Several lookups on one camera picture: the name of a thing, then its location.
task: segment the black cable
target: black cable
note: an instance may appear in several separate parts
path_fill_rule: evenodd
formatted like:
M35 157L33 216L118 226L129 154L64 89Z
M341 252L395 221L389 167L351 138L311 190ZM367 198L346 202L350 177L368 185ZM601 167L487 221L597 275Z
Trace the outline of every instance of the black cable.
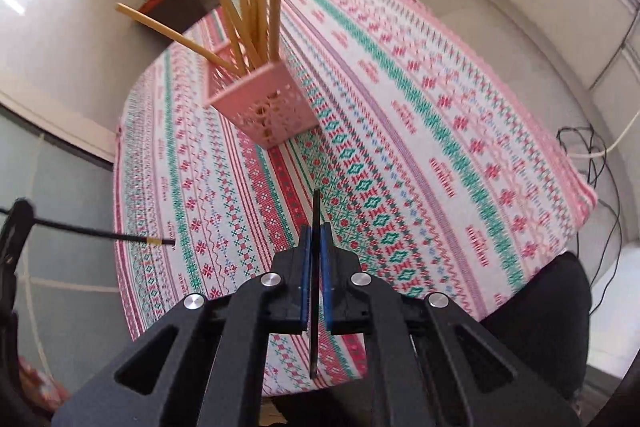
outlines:
M612 213L614 213L614 210L613 208L611 208L609 203L606 203L605 201L602 201L602 200L598 200L598 202L601 203L604 207L608 208ZM613 279L615 279L616 273L618 273L618 265L620 264L620 254L622 253L622 225L620 225L620 212L618 212L617 214L614 213L614 215L616 216L616 225L618 226L618 230L620 231L620 245L618 247L618 255L616 256L616 267L613 269L613 273L611 274L610 279L607 281L606 285L604 286L604 290L602 291L602 295L600 296L600 301L598 302L598 304L596 304L596 307L589 312L590 317L601 306L602 302L604 301L604 296L607 293L607 289L609 288L609 285L613 282Z
M600 136L600 134L598 134L594 128L593 125L589 125L589 126L579 126L579 127L561 127L560 129L558 129L558 133L556 134L556 139L558 140L558 143L560 144L560 146L562 147L562 149L565 152L568 152L567 150L567 145L564 142L564 134L566 133L571 133L572 136L577 136L580 141L582 142L582 144L584 145L585 150L587 151L587 154L593 154L593 153L598 153L601 151L604 151L604 155L602 156L602 165L600 166L600 169L598 170L598 166L596 165L596 163L594 162L595 158L589 158L589 168L587 170L587 172L581 171L583 174L586 175L587 178L587 183L589 185L591 185L591 187L593 187L594 189L596 189L597 185L598 185L598 179L600 178L600 176L602 175L602 173L604 172L605 169L607 169L607 172L609 174L609 177L611 179L611 182L613 184L614 190L616 192L616 206L617 206L617 210L614 210L612 206L610 206L609 203L607 203L606 201L603 201L601 199L598 199L598 203L601 204L602 206L604 206L605 208L607 208L609 210L609 212L611 212L611 214L616 218L615 223L613 224L613 227L611 228L609 235L607 236L607 240L604 244L604 248L602 249L602 254L600 256L600 262L598 263L598 269L596 270L596 273L593 276L593 279L590 282L590 288L593 286L593 283L595 282L596 278L598 277L598 273L600 273L600 269L602 268L602 264L604 263L604 257L606 255L607 252L607 248L609 247L609 243L611 241L611 237L613 236L613 233L616 231L616 228L619 231L620 234L620 245L618 248L618 254L617 254L617 258L616 258L616 267L614 269L613 275L611 276L611 279L609 280L609 282L607 282L607 285L604 288L604 291L602 293L602 297L600 299L600 302L597 304L597 306L591 311L590 314L593 314L594 311L596 311L599 306L602 304L603 300L604 300L604 294L607 291L607 288L609 287L609 284L612 282L613 278L616 276L617 270L618 270L618 263L620 261L620 253L622 252L622 224L620 223L620 212L621 212L621 204L620 204L620 192L618 190L618 184L616 183L615 178L613 177L613 174L611 172L611 169L609 168L609 165L607 164L607 147L606 147L606 143L604 141L604 139L602 138L602 136ZM589 133L589 141L587 142L587 139L584 137L583 133ZM580 259L580 234L576 233L576 257L578 259Z

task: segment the pink utensil holder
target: pink utensil holder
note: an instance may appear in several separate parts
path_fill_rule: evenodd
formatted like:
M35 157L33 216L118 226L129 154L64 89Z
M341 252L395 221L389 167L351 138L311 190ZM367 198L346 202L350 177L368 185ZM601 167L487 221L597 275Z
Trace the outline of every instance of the pink utensil holder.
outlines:
M235 64L229 42L213 52ZM268 62L242 77L209 63L204 107L209 105L263 149L318 125L306 96L282 60Z

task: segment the pink and green tablecloth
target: pink and green tablecloth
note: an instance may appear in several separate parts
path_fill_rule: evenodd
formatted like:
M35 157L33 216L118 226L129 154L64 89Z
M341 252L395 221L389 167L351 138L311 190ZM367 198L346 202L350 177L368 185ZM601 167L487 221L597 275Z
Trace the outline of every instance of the pink and green tablecloth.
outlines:
M214 12L188 32L223 41ZM118 243L131 334L181 297L216 298L297 244L322 191L338 245L420 297L437 289L476 319L511 298L582 226L596 198L536 119L416 0L282 0L284 55L320 126L265 151L202 107L208 64L172 44L127 99L116 227L175 247ZM366 371L361 338L272 335L265 394Z

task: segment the patterned tablecloth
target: patterned tablecloth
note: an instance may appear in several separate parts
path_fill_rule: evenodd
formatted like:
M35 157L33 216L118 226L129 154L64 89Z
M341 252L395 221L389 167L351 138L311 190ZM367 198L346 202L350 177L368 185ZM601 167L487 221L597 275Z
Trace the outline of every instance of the patterned tablecloth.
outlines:
M214 12L190 38L223 40ZM437 289L476 319L511 298L585 222L596 199L492 70L416 0L282 0L289 68L320 126L265 151L202 107L209 67L172 44L124 108L116 227L174 237L118 243L134 338L182 296L235 291L297 244L311 193L336 243L414 297ZM356 335L272 335L264 392L335 385L366 370Z

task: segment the white rope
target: white rope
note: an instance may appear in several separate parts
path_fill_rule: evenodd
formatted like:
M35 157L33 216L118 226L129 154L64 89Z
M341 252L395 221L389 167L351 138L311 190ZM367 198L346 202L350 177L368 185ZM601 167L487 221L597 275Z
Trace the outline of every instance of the white rope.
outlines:
M26 284L24 275L19 275L18 280ZM44 286L47 288L58 288L61 290L72 290L76 292L95 292L95 293L120 293L120 288L113 286L94 286L92 284L75 284L72 282L54 281L51 279L42 279L41 277L29 277L31 284L35 286Z
M567 156L569 156L569 158L583 158L583 159L602 158L604 155L609 154L613 149L615 149L618 146L618 144L625 137L625 134L629 132L629 129L631 129L631 126L634 124L634 122L636 121L638 116L640 116L640 109L638 109L638 112L631 119L629 124L625 127L625 130L622 132L622 134L620 134L618 139L615 142L613 142L612 145L610 147L608 147L606 150L600 151L600 152L594 152L594 153L591 153L591 154L567 153Z
M27 188L27 197L31 198L33 196L33 185L36 179L36 172L38 171L38 156L40 155L40 149L42 147L42 142L44 141L44 134L40 134L40 138L38 139L38 143L36 144L36 150L33 155L32 162L32 170L31 170L31 178L29 180L29 185ZM42 368L45 373L51 377L51 370L49 368L49 363L47 362L47 357L44 354L44 346L42 346L42 341L40 340L40 334L38 333L38 324L36 323L36 314L33 310L33 293L31 292L31 278L29 276L29 248L28 243L24 245L24 249L22 250L22 275L24 277L24 295L27 301L27 312L29 313L29 320L31 321L31 331L33 332L33 340L36 344L36 349L38 350L38 356L40 357L40 363L42 364Z

